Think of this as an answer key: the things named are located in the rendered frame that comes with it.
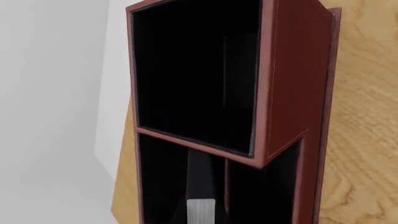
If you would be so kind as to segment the small grey flat plate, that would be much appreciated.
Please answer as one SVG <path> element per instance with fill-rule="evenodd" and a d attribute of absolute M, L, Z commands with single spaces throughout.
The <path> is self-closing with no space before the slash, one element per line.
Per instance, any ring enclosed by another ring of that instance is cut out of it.
<path fill-rule="evenodd" d="M 187 224 L 215 224 L 215 199 L 188 199 Z"/>

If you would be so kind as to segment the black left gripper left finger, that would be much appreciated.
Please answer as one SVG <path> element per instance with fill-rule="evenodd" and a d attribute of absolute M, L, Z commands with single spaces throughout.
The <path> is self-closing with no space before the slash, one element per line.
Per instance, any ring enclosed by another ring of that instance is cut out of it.
<path fill-rule="evenodd" d="M 188 150 L 186 191 L 175 213 L 175 224 L 200 224 L 198 161 L 195 150 Z"/>

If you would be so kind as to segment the red-brown desk caddy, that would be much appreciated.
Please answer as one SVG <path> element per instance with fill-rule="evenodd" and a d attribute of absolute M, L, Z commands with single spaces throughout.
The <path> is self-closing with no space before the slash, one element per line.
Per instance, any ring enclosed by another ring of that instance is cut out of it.
<path fill-rule="evenodd" d="M 318 224 L 341 9 L 142 0 L 126 16 L 139 224 L 175 224 L 189 149 L 199 193 L 201 153 L 223 160 L 229 224 Z"/>

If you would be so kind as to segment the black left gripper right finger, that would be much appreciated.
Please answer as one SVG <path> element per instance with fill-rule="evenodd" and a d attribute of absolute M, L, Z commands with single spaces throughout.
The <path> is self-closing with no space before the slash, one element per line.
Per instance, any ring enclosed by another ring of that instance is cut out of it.
<path fill-rule="evenodd" d="M 201 153 L 201 177 L 200 199 L 215 199 L 216 214 L 215 224 L 229 224 L 228 214 L 224 205 L 224 165 L 223 160 L 214 158 L 211 154 Z"/>

